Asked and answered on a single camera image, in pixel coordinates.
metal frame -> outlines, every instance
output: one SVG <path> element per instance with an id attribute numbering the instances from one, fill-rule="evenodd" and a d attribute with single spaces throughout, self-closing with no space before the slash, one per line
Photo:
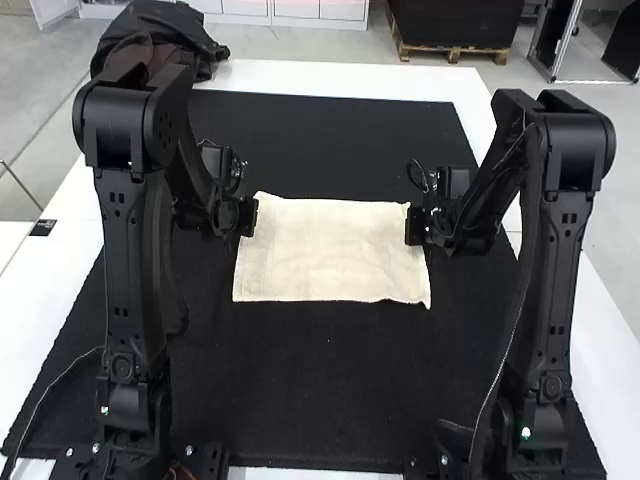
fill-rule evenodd
<path id="1" fill-rule="evenodd" d="M 559 80 L 558 74 L 560 73 L 560 68 L 562 66 L 562 62 L 564 60 L 564 56 L 567 53 L 567 48 L 569 47 L 569 42 L 571 41 L 573 32 L 573 28 L 576 25 L 580 12 L 582 11 L 582 3 L 584 0 L 575 0 L 573 6 L 571 7 L 571 13 L 569 14 L 569 19 L 567 20 L 567 24 L 565 25 L 564 32 L 562 34 L 562 38 L 558 41 L 558 45 L 556 46 L 556 57 L 553 61 L 553 65 L 551 69 L 547 68 L 546 65 L 542 64 L 538 57 L 536 56 L 536 46 L 538 45 L 538 40 L 540 39 L 540 32 L 542 30 L 542 26 L 547 17 L 547 13 L 549 11 L 549 3 L 545 3 L 542 6 L 540 11 L 540 16 L 538 18 L 538 23 L 536 24 L 536 30 L 533 34 L 533 38 L 531 40 L 531 46 L 529 47 L 529 53 L 527 54 L 527 58 L 531 62 L 540 74 L 547 79 L 549 83 L 557 83 L 557 84 L 573 84 L 573 85 L 634 85 L 637 83 L 637 79 L 640 77 L 640 69 L 636 73 L 634 80 Z"/>

black box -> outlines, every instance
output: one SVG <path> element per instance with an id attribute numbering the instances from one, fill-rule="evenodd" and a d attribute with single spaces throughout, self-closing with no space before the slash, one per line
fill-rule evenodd
<path id="1" fill-rule="evenodd" d="M 402 41 L 430 47 L 509 48 L 524 0 L 389 0 Z"/>

wooden pallet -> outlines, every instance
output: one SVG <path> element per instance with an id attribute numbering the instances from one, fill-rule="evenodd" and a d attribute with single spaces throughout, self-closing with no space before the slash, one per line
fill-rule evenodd
<path id="1" fill-rule="evenodd" d="M 391 9 L 387 8 L 387 19 L 391 28 L 391 36 L 396 44 L 398 57 L 401 62 L 409 61 L 409 52 L 444 52 L 447 54 L 449 63 L 458 63 L 461 53 L 483 53 L 493 55 L 493 61 L 496 65 L 506 65 L 509 59 L 510 48 L 475 48 L 475 47 L 433 47 L 429 45 L 413 45 L 405 43 L 400 36 L 400 30 Z"/>

cloth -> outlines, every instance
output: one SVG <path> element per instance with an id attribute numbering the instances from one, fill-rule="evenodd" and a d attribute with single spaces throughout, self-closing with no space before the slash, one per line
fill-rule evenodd
<path id="1" fill-rule="evenodd" d="M 91 78 L 107 61 L 133 58 L 144 62 L 151 76 L 164 63 L 180 63 L 194 68 L 196 82 L 209 80 L 214 63 L 229 58 L 231 52 L 214 41 L 203 24 L 204 15 L 186 3 L 135 0 L 100 38 L 91 59 Z"/>
<path id="2" fill-rule="evenodd" d="M 256 198 L 258 224 L 241 238 L 233 300 L 351 300 L 431 307 L 422 247 L 404 244 L 409 204 Z"/>

white towel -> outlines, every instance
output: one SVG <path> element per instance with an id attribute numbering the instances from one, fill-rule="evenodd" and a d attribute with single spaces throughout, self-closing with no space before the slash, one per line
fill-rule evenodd
<path id="1" fill-rule="evenodd" d="M 234 302 L 390 299 L 430 308 L 424 251 L 404 244 L 408 204 L 256 198 L 258 224 L 240 240 Z"/>

